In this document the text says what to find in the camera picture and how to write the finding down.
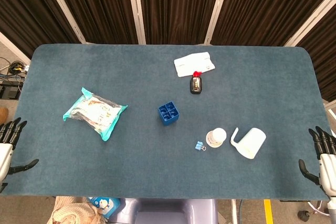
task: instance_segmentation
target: red cap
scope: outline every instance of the red cap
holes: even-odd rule
[[[193,77],[199,77],[201,76],[202,72],[197,72],[195,71],[194,74],[193,74]]]

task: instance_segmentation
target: small bottle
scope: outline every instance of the small bottle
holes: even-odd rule
[[[202,72],[195,71],[190,80],[191,94],[200,94],[202,91],[202,79],[200,78]]]

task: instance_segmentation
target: brown curtain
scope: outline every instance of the brown curtain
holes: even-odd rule
[[[65,0],[87,42],[137,44],[131,0]]]
[[[56,0],[0,0],[0,30],[31,58],[42,44],[78,43]]]
[[[283,46],[322,0],[224,0],[213,45]]]
[[[215,1],[141,0],[146,43],[204,43]]]
[[[322,97],[336,99],[336,6],[302,39],[298,47],[312,59]]]

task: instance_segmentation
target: blue binder clip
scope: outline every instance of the blue binder clip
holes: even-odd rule
[[[197,141],[197,144],[196,144],[196,147],[195,147],[196,150],[203,150],[205,151],[206,150],[206,147],[204,146],[204,144],[200,141]]]

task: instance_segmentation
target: paper cup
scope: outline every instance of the paper cup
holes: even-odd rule
[[[231,137],[231,144],[236,147],[237,151],[242,154],[242,156],[253,159],[257,155],[259,149],[266,139],[265,133],[258,129],[252,128],[238,143],[234,141],[234,138],[238,132],[236,128],[235,132]]]
[[[222,128],[216,128],[206,134],[206,143],[212,147],[220,147],[226,139],[226,132]]]

